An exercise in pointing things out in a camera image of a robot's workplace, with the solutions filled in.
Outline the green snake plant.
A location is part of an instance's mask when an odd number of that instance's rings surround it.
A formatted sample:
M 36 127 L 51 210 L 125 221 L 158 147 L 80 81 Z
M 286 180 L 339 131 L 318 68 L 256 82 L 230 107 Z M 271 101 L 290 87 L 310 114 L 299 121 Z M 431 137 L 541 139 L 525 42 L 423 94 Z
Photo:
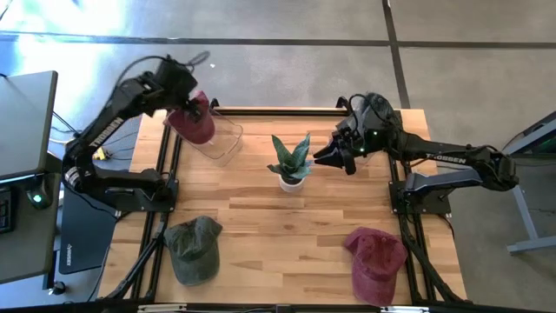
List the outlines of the green snake plant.
M 296 185 L 311 173 L 311 161 L 307 160 L 310 146 L 310 134 L 304 137 L 290 152 L 282 140 L 271 136 L 272 144 L 278 159 L 278 164 L 269 164 L 267 168 L 277 174 L 285 184 Z

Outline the white plant pot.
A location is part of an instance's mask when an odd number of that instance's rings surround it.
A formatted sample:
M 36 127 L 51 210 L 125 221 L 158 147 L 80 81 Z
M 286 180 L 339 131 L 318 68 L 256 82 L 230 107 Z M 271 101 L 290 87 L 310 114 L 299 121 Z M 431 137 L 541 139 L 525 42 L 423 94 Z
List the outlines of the white plant pot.
M 287 178 L 279 176 L 279 185 L 281 189 L 287 193 L 295 193 L 301 191 L 305 183 L 305 178 Z

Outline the black panel with logo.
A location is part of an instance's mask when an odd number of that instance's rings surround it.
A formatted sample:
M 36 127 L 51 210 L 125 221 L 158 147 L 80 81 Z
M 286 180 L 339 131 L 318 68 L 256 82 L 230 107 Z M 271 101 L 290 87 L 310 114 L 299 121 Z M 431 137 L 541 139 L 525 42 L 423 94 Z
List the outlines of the black panel with logo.
M 103 265 L 115 228 L 115 210 L 104 203 L 64 191 L 58 270 L 68 275 Z

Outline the black computer mouse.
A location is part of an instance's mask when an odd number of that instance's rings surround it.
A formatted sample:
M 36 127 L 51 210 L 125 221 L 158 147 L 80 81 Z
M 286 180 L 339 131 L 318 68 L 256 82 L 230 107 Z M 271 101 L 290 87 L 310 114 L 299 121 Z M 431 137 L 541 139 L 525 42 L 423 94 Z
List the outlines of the black computer mouse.
M 34 208 L 45 210 L 53 203 L 51 188 L 46 185 L 37 185 L 26 190 L 26 195 Z

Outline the grey desk frame leg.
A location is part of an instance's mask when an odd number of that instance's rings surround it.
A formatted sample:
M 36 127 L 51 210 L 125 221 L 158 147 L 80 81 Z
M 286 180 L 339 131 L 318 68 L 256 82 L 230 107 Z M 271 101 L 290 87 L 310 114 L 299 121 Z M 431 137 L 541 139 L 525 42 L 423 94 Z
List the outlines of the grey desk frame leg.
M 556 110 L 510 139 L 503 151 L 514 157 L 556 160 Z M 556 236 L 539 237 L 526 203 L 524 190 L 517 185 L 512 189 L 512 193 L 528 238 L 507 245 L 507 251 L 511 255 L 515 255 L 521 252 L 556 247 Z

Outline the black diagonal frame strut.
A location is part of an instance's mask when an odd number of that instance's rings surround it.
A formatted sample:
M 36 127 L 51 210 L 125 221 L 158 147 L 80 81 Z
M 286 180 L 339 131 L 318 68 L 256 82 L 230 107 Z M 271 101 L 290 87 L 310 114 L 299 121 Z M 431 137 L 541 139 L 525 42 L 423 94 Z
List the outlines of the black diagonal frame strut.
M 156 249 L 156 233 L 154 234 L 154 236 L 150 239 L 149 244 L 147 245 L 147 256 L 150 257 L 152 255 L 154 255 L 154 251 Z M 116 288 L 110 292 L 107 296 L 104 297 L 104 299 L 115 299 L 115 300 L 120 300 L 123 299 L 124 296 L 127 294 L 128 290 L 132 287 L 134 281 L 136 280 L 136 276 L 137 276 L 137 272 L 138 272 L 138 267 L 140 266 L 140 264 L 142 263 L 142 261 L 138 261 L 138 258 L 136 259 L 135 263 L 131 266 L 128 274 L 124 277 L 124 279 L 116 286 Z M 149 302 L 149 300 L 147 300 L 144 297 L 140 298 L 138 297 L 136 300 L 146 300 L 147 302 Z
M 441 278 L 436 268 L 430 262 L 426 251 L 420 245 L 419 241 L 414 237 L 413 239 L 413 254 L 423 270 L 427 293 L 427 298 L 422 298 L 421 302 L 434 302 L 436 300 L 436 292 L 439 292 L 444 303 L 464 303 L 465 300 L 457 296 Z

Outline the grey monitor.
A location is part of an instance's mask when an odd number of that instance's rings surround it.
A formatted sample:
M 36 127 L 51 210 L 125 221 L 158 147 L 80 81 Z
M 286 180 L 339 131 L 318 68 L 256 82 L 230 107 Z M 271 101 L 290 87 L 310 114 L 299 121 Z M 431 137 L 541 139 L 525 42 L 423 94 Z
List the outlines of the grey monitor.
M 0 180 L 45 171 L 58 73 L 0 77 Z

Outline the grey desk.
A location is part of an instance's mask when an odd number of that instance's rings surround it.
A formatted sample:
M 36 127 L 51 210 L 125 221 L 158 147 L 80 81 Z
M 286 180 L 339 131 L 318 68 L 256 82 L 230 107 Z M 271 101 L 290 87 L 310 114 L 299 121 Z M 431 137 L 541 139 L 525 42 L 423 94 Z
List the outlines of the grey desk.
M 39 276 L 50 270 L 54 253 L 61 176 L 57 173 L 29 176 L 0 184 L 13 193 L 14 229 L 0 234 L 0 284 Z M 37 185 L 51 188 L 53 203 L 37 210 L 26 190 Z

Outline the black aluminium frame rail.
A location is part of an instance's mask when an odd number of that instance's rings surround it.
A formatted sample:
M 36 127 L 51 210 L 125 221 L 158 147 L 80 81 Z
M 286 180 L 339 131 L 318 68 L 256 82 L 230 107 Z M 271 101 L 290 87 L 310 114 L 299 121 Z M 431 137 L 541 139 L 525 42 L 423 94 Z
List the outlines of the black aluminium frame rail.
M 157 242 L 156 242 L 156 249 L 154 251 L 154 259 L 153 259 L 153 264 L 152 264 L 152 269 L 151 269 L 151 274 L 149 279 L 149 286 L 145 294 L 145 298 L 149 300 L 151 303 L 153 303 L 156 299 L 157 285 L 160 276 L 160 269 L 162 266 L 162 252 L 164 249 L 163 235 L 164 235 L 164 231 L 168 227 L 169 215 L 175 210 L 175 203 L 177 200 L 177 194 L 179 190 L 179 180 L 176 178 L 176 172 L 178 167 L 179 156 L 181 153 L 181 147 L 182 147 L 182 139 L 178 135 L 176 135 L 174 146 L 173 146 L 173 152 L 171 156 L 170 172 L 169 172 L 169 187 L 171 188 L 172 191 L 171 196 L 173 197 L 173 199 L 170 202 L 171 206 L 169 208 L 169 212 L 164 212 L 160 215 L 159 224 L 156 231 Z
M 429 139 L 429 129 L 424 110 L 400 109 L 398 113 L 403 129 L 414 133 L 423 139 Z M 400 230 L 409 238 L 409 244 L 404 243 L 409 252 L 406 260 L 406 273 L 409 286 L 410 300 L 412 305 L 424 303 L 436 299 L 436 290 L 427 271 L 423 268 L 420 259 L 414 254 L 420 252 L 427 256 L 427 244 L 422 224 L 421 214 L 409 207 L 399 215 Z
M 422 300 L 422 296 L 419 291 L 419 285 L 414 265 L 414 239 L 408 226 L 407 211 L 405 209 L 400 210 L 399 207 L 400 196 L 397 189 L 398 183 L 400 182 L 399 171 L 396 161 L 391 156 L 388 158 L 388 165 L 392 177 L 392 180 L 389 182 L 389 193 L 392 204 L 392 211 L 396 215 L 396 218 L 398 220 L 401 241 L 407 250 L 407 260 L 405 261 L 407 284 L 409 287 L 411 304 L 416 305 Z
M 556 313 L 472 303 L 369 304 L 149 303 L 103 299 L 0 309 L 0 313 Z
M 156 162 L 156 170 L 159 173 L 163 172 L 163 166 L 165 163 L 167 148 L 168 148 L 169 132 L 170 132 L 169 126 L 165 126 L 163 129 L 162 141 L 161 141 L 160 149 L 158 152 L 158 158 Z M 139 249 L 139 257 L 138 257 L 138 261 L 142 261 L 142 263 L 138 267 L 136 280 L 132 285 L 131 294 L 130 294 L 130 297 L 132 299 L 137 299 L 140 296 L 144 266 L 146 262 L 149 260 L 146 250 L 147 250 L 147 245 L 149 244 L 151 238 L 151 230 L 152 230 L 154 217 L 155 214 L 153 212 L 148 212 L 146 215 L 145 223 L 143 225 L 142 241 L 141 241 L 141 245 Z
M 346 117 L 348 112 L 338 108 L 302 107 L 216 107 L 223 116 L 303 116 Z

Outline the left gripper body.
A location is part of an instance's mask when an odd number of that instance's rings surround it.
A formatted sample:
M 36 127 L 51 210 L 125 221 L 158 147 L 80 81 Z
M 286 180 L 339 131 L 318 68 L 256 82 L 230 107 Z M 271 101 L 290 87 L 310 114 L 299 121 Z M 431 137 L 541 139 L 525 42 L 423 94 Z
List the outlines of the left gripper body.
M 185 105 L 190 92 L 198 84 L 191 70 L 171 56 L 163 58 L 158 65 L 158 83 L 163 89 L 163 101 L 169 107 Z

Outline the red denim baseball cap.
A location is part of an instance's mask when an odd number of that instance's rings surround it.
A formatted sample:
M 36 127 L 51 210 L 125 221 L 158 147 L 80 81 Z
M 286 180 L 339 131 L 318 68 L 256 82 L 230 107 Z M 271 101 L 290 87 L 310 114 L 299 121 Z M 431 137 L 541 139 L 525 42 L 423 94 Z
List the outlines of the red denim baseball cap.
M 407 259 L 401 240 L 383 230 L 359 227 L 343 246 L 352 255 L 355 297 L 373 306 L 391 305 L 398 271 Z
M 185 109 L 173 110 L 164 120 L 166 126 L 171 127 L 182 139 L 193 144 L 205 144 L 215 134 L 215 124 L 209 107 L 209 99 L 201 90 L 194 94 L 190 102 L 205 103 L 205 117 L 202 121 L 192 120 Z

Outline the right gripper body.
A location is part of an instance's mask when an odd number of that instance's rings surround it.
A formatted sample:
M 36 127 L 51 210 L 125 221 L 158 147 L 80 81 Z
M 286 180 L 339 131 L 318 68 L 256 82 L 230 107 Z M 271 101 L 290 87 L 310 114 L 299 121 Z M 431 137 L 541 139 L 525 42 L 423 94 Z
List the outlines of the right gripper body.
M 366 157 L 382 150 L 380 132 L 365 128 L 351 117 L 335 126 L 333 138 L 340 150 L 346 150 L 354 157 Z

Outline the black keyboard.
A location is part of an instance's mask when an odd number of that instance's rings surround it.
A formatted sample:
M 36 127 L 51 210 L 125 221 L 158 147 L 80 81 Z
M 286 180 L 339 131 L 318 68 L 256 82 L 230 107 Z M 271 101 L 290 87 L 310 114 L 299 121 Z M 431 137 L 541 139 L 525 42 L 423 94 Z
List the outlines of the black keyboard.
M 14 229 L 13 193 L 10 188 L 0 189 L 0 234 Z

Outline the green denim baseball cap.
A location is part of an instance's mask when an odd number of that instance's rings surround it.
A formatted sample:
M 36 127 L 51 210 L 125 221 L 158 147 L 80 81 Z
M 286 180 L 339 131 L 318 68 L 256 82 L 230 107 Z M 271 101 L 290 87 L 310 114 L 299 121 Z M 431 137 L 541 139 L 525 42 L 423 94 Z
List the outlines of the green denim baseball cap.
M 218 236 L 221 232 L 222 226 L 209 216 L 198 216 L 164 231 L 163 241 L 179 283 L 194 286 L 206 283 L 218 274 Z

